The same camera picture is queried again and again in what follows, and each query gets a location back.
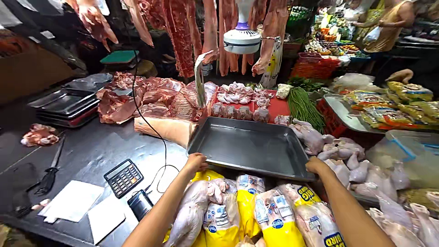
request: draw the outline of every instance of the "black cable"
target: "black cable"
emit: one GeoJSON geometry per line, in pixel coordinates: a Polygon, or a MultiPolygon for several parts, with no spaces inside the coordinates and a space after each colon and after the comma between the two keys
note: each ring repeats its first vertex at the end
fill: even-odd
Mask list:
{"type": "Polygon", "coordinates": [[[151,181],[151,184],[148,185],[148,187],[146,187],[145,191],[147,191],[147,190],[149,189],[149,187],[152,185],[152,183],[154,183],[155,177],[157,176],[158,172],[159,172],[162,168],[165,168],[165,169],[163,170],[163,173],[162,173],[160,179],[158,180],[158,183],[157,183],[157,191],[158,191],[159,193],[163,194],[164,192],[160,192],[160,191],[158,190],[158,185],[160,184],[160,181],[162,180],[163,175],[165,174],[166,166],[171,166],[171,167],[175,168],[178,172],[180,172],[180,170],[179,170],[177,167],[173,166],[173,165],[167,165],[167,164],[166,164],[166,156],[167,156],[166,142],[165,142],[165,140],[163,139],[163,137],[162,137],[162,136],[161,136],[161,135],[160,135],[160,134],[159,134],[159,133],[158,133],[158,132],[157,132],[157,131],[156,131],[156,130],[155,130],[155,129],[149,124],[149,123],[148,123],[148,121],[146,121],[146,119],[143,117],[142,113],[141,113],[140,110],[139,110],[139,106],[138,106],[137,103],[136,103],[136,92],[135,92],[135,90],[134,90],[134,84],[136,83],[137,67],[138,67],[138,65],[139,65],[139,60],[137,59],[136,49],[134,49],[134,46],[133,46],[133,44],[131,43],[130,33],[128,32],[128,28],[126,27],[125,22],[123,22],[123,25],[125,26],[126,34],[127,34],[127,36],[128,36],[128,42],[130,43],[130,46],[133,47],[134,57],[135,57],[135,59],[136,59],[136,64],[135,64],[135,66],[134,66],[134,67],[135,67],[135,70],[134,70],[133,86],[132,86],[132,90],[133,90],[133,98],[134,98],[134,105],[136,106],[137,112],[138,112],[139,115],[142,117],[142,119],[148,124],[148,126],[149,126],[152,130],[154,130],[154,132],[160,137],[160,139],[163,141],[163,144],[165,145],[165,165],[162,166],[162,167],[160,167],[160,168],[158,169],[158,171],[155,173],[154,178],[153,178],[152,181],[151,181]]]}

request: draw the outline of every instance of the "person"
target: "person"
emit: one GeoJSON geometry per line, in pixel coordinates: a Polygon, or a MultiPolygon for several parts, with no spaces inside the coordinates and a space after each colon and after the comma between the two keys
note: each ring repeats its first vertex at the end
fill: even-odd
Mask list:
{"type": "MultiPolygon", "coordinates": [[[[122,247],[159,247],[166,231],[173,222],[184,189],[195,172],[207,168],[206,156],[200,153],[189,155],[186,165],[169,185],[160,200],[154,205],[125,240],[122,247]]],[[[386,233],[346,190],[329,166],[316,157],[311,157],[306,169],[319,175],[326,189],[335,221],[349,247],[396,247],[386,233]]]]}

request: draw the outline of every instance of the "paper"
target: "paper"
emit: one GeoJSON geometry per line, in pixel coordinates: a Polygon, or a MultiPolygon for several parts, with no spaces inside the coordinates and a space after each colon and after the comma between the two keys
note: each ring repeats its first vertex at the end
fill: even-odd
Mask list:
{"type": "Polygon", "coordinates": [[[95,245],[125,220],[123,207],[114,194],[94,206],[87,214],[95,245]]]}
{"type": "Polygon", "coordinates": [[[47,217],[45,222],[57,218],[78,222],[103,191],[103,187],[72,180],[38,215],[47,217]]]}

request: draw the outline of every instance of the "calculator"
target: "calculator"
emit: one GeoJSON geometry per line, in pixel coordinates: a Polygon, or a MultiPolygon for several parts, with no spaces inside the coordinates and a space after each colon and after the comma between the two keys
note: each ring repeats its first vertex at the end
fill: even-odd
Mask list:
{"type": "Polygon", "coordinates": [[[117,198],[121,198],[143,180],[136,165],[126,159],[104,175],[117,198]]]}

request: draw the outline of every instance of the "green beans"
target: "green beans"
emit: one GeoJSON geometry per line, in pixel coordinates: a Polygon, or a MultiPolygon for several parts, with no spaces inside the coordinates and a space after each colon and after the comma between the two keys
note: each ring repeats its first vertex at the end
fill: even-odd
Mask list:
{"type": "Polygon", "coordinates": [[[291,89],[288,95],[288,106],[291,111],[291,120],[297,118],[300,121],[310,123],[314,129],[323,133],[325,122],[323,116],[317,111],[314,103],[308,98],[308,93],[301,87],[291,89]]]}

